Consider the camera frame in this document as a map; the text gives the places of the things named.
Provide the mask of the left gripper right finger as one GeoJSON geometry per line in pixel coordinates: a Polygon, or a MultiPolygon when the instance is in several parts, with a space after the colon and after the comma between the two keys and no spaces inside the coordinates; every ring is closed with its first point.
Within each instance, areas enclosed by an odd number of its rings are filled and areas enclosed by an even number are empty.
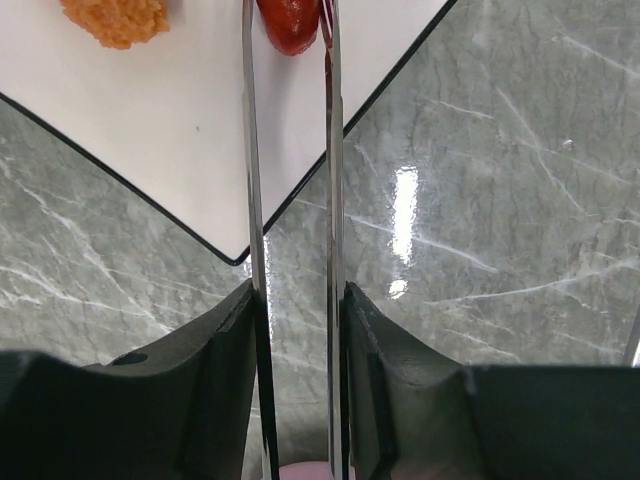
{"type": "Polygon", "coordinates": [[[345,294],[359,479],[635,479],[639,372],[461,365],[345,294]]]}

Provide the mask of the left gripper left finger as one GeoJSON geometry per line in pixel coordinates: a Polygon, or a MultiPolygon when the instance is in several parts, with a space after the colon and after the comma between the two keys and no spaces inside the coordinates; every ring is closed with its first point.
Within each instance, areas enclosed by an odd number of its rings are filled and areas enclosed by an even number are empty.
{"type": "Polygon", "coordinates": [[[5,479],[237,479],[256,369],[253,290],[107,365],[1,355],[5,479]]]}

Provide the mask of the orange fried nugget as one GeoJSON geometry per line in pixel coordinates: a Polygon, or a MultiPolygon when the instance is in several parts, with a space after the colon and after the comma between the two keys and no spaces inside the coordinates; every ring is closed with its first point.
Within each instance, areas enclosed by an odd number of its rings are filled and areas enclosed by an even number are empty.
{"type": "Polygon", "coordinates": [[[106,48],[126,50],[170,30],[165,1],[61,0],[60,5],[72,23],[106,48]]]}

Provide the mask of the red sausage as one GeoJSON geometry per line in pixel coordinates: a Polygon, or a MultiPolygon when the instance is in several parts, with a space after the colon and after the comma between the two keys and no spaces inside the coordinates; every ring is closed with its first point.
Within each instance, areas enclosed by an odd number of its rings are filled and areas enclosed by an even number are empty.
{"type": "Polygon", "coordinates": [[[283,55],[296,56],[315,41],[319,16],[318,0],[258,0],[266,34],[283,55]]]}

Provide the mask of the metal food tongs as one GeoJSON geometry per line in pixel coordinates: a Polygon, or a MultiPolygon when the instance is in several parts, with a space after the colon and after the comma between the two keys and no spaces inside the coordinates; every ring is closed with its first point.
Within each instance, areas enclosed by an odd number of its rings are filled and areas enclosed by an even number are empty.
{"type": "Polygon", "coordinates": [[[323,83],[326,93],[326,142],[328,153],[322,171],[328,176],[327,206],[293,199],[272,225],[262,232],[261,191],[258,157],[255,75],[252,51],[254,2],[241,7],[244,68],[245,130],[248,134],[247,178],[249,200],[250,259],[256,292],[256,350],[258,394],[262,432],[263,478],[280,475],[275,402],[287,393],[298,393],[291,376],[299,373],[304,385],[319,389],[327,381],[328,420],[327,463],[318,468],[327,479],[348,479],[350,433],[348,413],[348,355],[344,331],[344,192],[343,192],[343,101],[341,97],[341,48],[339,10],[335,1],[321,4],[320,23],[325,49],[323,83]],[[293,294],[293,276],[304,275],[300,291],[307,300],[327,302],[327,332],[321,335],[307,323],[306,315],[289,307],[278,308],[276,319],[268,317],[270,292],[286,285],[293,294]],[[327,284],[321,295],[320,284],[327,284]]]}

